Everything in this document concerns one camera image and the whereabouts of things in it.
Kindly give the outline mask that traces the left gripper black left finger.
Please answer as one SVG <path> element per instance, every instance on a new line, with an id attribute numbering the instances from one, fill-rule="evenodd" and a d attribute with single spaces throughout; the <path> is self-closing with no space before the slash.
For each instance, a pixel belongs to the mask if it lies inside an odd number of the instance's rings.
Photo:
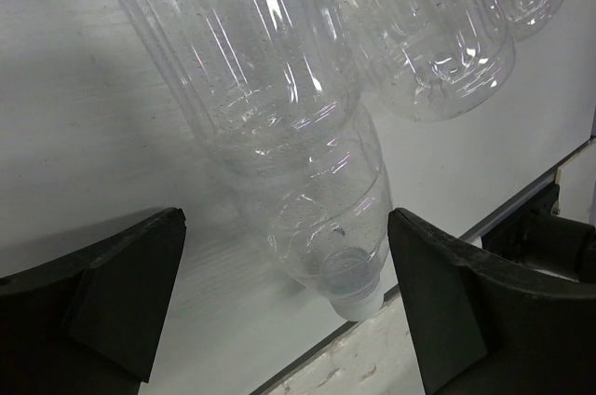
<path id="1" fill-rule="evenodd" d="M 4 394 L 136 394 L 148 382 L 186 237 L 167 208 L 1 279 Z"/>

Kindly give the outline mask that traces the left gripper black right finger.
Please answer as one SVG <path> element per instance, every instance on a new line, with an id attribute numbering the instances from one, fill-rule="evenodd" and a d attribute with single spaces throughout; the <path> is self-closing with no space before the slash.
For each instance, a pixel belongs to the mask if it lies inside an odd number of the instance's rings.
<path id="1" fill-rule="evenodd" d="M 593 285 L 512 263 L 405 209 L 387 232 L 426 393 L 594 392 Z"/>

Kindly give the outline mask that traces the clear bottle white cap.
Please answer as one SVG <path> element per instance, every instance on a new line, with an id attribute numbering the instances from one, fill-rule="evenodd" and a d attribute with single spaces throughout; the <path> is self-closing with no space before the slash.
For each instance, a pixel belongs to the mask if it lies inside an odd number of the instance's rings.
<path id="1" fill-rule="evenodd" d="M 339 0 L 117 1 L 273 262 L 374 316 L 392 201 Z"/>

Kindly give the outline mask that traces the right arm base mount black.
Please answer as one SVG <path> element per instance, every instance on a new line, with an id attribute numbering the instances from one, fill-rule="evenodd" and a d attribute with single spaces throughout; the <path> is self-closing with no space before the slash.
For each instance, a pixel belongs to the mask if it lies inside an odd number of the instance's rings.
<path id="1" fill-rule="evenodd" d="M 581 283 L 595 282 L 595 227 L 562 218 L 560 186 L 548 184 L 481 237 L 484 250 Z"/>

